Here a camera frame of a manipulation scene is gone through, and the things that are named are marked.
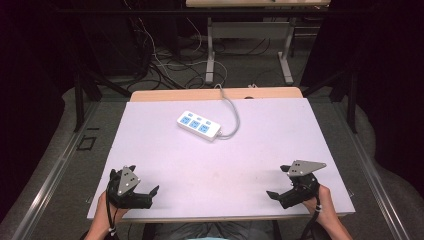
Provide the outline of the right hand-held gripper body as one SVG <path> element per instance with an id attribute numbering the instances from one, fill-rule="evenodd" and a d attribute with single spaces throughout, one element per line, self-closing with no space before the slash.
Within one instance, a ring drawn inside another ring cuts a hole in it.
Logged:
<path id="1" fill-rule="evenodd" d="M 325 163 L 295 160 L 291 165 L 287 176 L 292 182 L 293 188 L 281 194 L 281 205 L 284 209 L 295 206 L 309 200 L 318 194 L 319 182 L 314 172 L 326 167 Z"/>

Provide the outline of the white metal frame table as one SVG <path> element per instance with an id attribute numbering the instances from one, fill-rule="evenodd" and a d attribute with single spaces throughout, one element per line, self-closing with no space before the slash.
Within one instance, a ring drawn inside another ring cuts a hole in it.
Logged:
<path id="1" fill-rule="evenodd" d="M 246 21 L 236 17 L 237 9 L 241 10 L 321 10 L 328 6 L 331 0 L 186 0 L 186 6 L 195 10 L 228 10 L 231 14 L 229 20 L 216 21 L 215 17 L 207 18 L 207 48 L 208 58 L 206 65 L 205 82 L 211 84 L 214 80 L 215 39 L 279 39 L 283 41 L 283 50 L 278 53 L 278 59 L 286 84 L 294 83 L 290 67 L 288 65 L 288 54 L 291 42 L 294 38 L 297 17 L 284 17 L 283 21 L 264 21 L 254 15 L 247 16 Z"/>

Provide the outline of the black metal stand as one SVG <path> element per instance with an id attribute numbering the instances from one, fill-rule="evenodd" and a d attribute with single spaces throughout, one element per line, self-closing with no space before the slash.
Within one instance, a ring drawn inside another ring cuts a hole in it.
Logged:
<path id="1" fill-rule="evenodd" d="M 74 75 L 76 110 L 75 132 L 78 132 L 85 123 L 84 96 L 87 96 L 91 101 L 95 102 L 100 101 L 103 97 L 98 84 L 104 85 L 124 97 L 131 96 L 131 93 L 128 90 L 121 88 L 117 84 L 108 80 L 106 77 L 99 75 L 91 70 L 77 72 Z"/>
<path id="2" fill-rule="evenodd" d="M 304 97 L 308 97 L 324 86 L 335 84 L 335 87 L 330 92 L 329 98 L 332 102 L 341 102 L 344 97 L 347 97 L 347 113 L 346 122 L 350 130 L 356 134 L 356 102 L 357 102 L 357 86 L 358 86 L 358 71 L 343 69 L 337 71 L 330 77 L 321 80 L 314 85 L 302 90 Z"/>

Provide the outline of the white power strip blue sockets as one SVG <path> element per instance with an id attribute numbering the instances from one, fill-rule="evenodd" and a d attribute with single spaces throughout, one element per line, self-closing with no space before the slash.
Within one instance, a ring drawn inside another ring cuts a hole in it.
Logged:
<path id="1" fill-rule="evenodd" d="M 184 111 L 177 119 L 182 129 L 207 141 L 214 141 L 221 132 L 221 125 L 191 111 Z"/>

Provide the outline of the person's lap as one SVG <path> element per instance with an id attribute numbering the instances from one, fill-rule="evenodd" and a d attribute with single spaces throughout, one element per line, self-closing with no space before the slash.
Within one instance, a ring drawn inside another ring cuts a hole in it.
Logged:
<path id="1" fill-rule="evenodd" d="M 275 221 L 146 224 L 142 240 L 282 240 Z"/>

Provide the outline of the wooden table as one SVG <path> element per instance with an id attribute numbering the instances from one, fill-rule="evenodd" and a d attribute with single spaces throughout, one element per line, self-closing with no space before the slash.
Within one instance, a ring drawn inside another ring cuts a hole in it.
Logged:
<path id="1" fill-rule="evenodd" d="M 226 88 L 229 99 L 302 98 L 297 87 Z M 220 89 L 143 90 L 132 94 L 131 102 L 196 101 L 221 99 Z"/>

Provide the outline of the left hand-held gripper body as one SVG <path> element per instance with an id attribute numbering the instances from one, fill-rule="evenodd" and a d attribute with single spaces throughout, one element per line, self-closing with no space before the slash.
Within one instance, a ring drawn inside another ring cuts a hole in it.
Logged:
<path id="1" fill-rule="evenodd" d="M 153 199 L 148 199 L 148 194 L 135 193 L 140 183 L 138 176 L 124 166 L 121 170 L 112 169 L 106 187 L 106 200 L 116 208 L 121 209 L 149 209 Z"/>

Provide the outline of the white table cover sheet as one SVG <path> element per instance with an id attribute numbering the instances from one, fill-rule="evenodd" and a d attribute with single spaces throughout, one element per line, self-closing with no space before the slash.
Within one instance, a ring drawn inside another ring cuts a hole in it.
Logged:
<path id="1" fill-rule="evenodd" d="M 191 111 L 221 125 L 210 142 L 177 125 Z M 148 210 L 132 210 L 128 220 L 281 219 L 302 216 L 266 191 L 291 188 L 281 165 L 295 160 L 322 162 L 319 183 L 330 188 L 336 211 L 355 208 L 305 98 L 241 99 L 226 102 L 129 102 L 109 152 L 97 190 L 103 192 L 112 169 L 135 165 L 141 182 L 136 190 L 159 190 Z"/>

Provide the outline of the black floor outlet frame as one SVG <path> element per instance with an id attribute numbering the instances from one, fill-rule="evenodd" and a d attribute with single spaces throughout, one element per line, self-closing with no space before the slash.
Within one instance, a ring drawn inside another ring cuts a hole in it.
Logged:
<path id="1" fill-rule="evenodd" d="M 77 145 L 77 150 L 90 151 L 93 148 L 96 140 L 97 140 L 96 137 L 83 136 L 83 138 L 80 140 L 80 142 Z"/>

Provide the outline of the aluminium floor rail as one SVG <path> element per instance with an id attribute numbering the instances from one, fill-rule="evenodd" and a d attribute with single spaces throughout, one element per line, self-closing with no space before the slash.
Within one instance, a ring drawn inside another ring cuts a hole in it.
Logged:
<path id="1" fill-rule="evenodd" d="M 73 130 L 73 116 L 61 126 L 37 166 L 23 196 L 13 206 L 16 218 L 6 240 L 78 240 L 88 230 L 87 214 L 104 166 L 99 103 L 88 105 L 86 122 Z M 78 151 L 83 136 L 96 137 L 90 151 Z"/>
<path id="2" fill-rule="evenodd" d="M 394 240 L 411 240 L 382 184 L 381 177 L 372 163 L 370 156 L 367 154 L 359 136 L 354 133 L 348 125 L 343 105 L 341 103 L 334 103 L 333 107 L 353 143 L 364 177 L 367 180 L 380 212 L 382 213 Z"/>

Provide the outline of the person's right hand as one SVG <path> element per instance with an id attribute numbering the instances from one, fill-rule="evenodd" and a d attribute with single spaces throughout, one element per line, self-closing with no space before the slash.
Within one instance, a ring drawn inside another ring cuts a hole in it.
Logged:
<path id="1" fill-rule="evenodd" d="M 318 214 L 317 222 L 322 226 L 330 222 L 332 202 L 330 190 L 326 186 L 320 185 L 318 196 L 304 201 L 303 205 L 310 214 Z"/>

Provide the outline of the person's left hand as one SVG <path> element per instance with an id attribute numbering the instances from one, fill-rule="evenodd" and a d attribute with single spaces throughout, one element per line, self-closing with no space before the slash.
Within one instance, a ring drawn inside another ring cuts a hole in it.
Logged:
<path id="1" fill-rule="evenodd" d="M 106 193 L 103 192 L 98 199 L 96 213 L 92 223 L 93 228 L 100 233 L 107 233 L 110 228 L 108 213 L 111 213 L 115 218 L 115 222 L 118 223 L 127 212 L 128 209 L 119 209 L 112 204 L 107 204 Z"/>

